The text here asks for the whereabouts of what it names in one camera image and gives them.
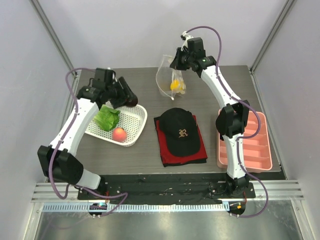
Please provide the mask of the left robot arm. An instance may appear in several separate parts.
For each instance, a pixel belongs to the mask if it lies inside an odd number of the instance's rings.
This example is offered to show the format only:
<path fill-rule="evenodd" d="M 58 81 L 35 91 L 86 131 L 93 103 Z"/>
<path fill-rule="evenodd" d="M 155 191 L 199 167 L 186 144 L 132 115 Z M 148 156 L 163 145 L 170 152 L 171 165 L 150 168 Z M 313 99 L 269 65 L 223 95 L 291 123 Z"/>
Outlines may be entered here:
<path fill-rule="evenodd" d="M 66 84 L 74 102 L 73 110 L 54 140 L 48 146 L 40 146 L 37 151 L 44 175 L 62 200 L 68 195 L 59 193 L 56 180 L 82 188 L 97 200 L 106 195 L 105 179 L 86 170 L 76 158 L 80 141 L 89 123 L 106 102 L 110 102 L 115 109 L 138 104 L 138 98 L 126 80 L 117 78 L 113 69 L 96 68 L 93 72 L 90 84 L 83 86 L 78 93 L 74 93 L 70 83 Z"/>

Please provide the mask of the fake red peach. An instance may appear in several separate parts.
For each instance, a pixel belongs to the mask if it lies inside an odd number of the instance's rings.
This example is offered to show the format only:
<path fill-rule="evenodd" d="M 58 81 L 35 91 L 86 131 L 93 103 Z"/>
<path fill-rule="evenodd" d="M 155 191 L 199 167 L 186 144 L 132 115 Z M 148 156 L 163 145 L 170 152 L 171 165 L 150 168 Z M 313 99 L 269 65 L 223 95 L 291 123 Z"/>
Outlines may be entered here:
<path fill-rule="evenodd" d="M 124 142 L 127 139 L 127 136 L 127 132 L 121 127 L 115 128 L 112 132 L 112 140 L 116 142 Z"/>

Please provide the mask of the clear zip top bag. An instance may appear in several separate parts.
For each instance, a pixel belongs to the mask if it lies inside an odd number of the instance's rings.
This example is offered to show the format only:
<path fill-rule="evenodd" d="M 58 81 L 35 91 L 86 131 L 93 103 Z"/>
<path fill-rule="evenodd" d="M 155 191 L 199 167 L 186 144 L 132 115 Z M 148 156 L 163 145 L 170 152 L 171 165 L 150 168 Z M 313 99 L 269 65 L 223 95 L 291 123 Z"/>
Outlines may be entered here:
<path fill-rule="evenodd" d="M 180 70 L 175 70 L 170 68 L 170 64 L 173 61 L 174 57 L 170 55 L 163 55 L 160 66 L 157 69 L 155 75 L 155 81 L 159 92 L 164 97 L 170 98 L 172 101 L 175 100 L 176 96 L 182 96 L 186 93 L 186 84 L 183 79 L 182 72 Z M 173 80 L 179 80 L 183 82 L 183 90 L 180 92 L 175 92 L 170 89 L 170 85 Z"/>

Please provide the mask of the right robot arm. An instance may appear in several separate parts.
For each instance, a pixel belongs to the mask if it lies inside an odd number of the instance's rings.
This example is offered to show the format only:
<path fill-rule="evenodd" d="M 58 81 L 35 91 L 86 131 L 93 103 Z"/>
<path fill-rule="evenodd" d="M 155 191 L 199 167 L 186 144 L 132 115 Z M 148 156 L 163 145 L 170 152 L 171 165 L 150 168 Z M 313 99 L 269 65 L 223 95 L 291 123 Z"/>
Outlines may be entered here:
<path fill-rule="evenodd" d="M 246 173 L 243 137 L 248 123 L 248 101 L 240 103 L 238 96 L 232 91 L 224 79 L 217 60 L 206 55 L 203 40 L 200 37 L 186 35 L 170 68 L 179 71 L 192 69 L 207 84 L 216 98 L 220 111 L 215 126 L 223 138 L 227 154 L 227 176 L 225 192 L 230 197 L 242 195 L 249 186 L 249 176 Z"/>

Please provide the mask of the fake dark plum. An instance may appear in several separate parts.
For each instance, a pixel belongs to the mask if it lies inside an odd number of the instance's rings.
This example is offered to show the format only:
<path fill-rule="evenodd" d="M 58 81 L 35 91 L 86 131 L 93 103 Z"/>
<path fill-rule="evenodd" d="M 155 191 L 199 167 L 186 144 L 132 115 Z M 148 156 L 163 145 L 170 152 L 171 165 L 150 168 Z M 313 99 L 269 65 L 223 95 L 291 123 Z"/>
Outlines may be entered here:
<path fill-rule="evenodd" d="M 135 107 L 137 104 L 138 104 L 138 98 L 135 95 L 130 96 L 125 102 L 126 107 Z"/>

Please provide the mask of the fake orange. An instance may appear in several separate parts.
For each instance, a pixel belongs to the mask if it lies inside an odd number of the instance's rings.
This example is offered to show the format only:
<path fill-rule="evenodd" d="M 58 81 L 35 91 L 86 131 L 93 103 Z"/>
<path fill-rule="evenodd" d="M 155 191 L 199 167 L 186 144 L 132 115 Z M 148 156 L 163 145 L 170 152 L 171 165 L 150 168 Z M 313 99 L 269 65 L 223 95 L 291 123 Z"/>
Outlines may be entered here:
<path fill-rule="evenodd" d="M 173 92 L 180 92 L 184 89 L 184 83 L 178 79 L 174 79 L 170 84 L 170 90 Z"/>

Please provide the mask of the fake green cabbage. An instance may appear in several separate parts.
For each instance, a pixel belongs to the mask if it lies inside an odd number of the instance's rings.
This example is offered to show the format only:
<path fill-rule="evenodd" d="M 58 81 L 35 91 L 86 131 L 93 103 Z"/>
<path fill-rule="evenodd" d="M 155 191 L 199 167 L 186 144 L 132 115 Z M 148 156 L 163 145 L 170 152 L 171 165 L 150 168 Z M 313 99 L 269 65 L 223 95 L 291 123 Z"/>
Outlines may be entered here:
<path fill-rule="evenodd" d="M 119 123 L 119 115 L 119 110 L 103 105 L 99 112 L 94 116 L 93 121 L 101 130 L 109 132 Z"/>

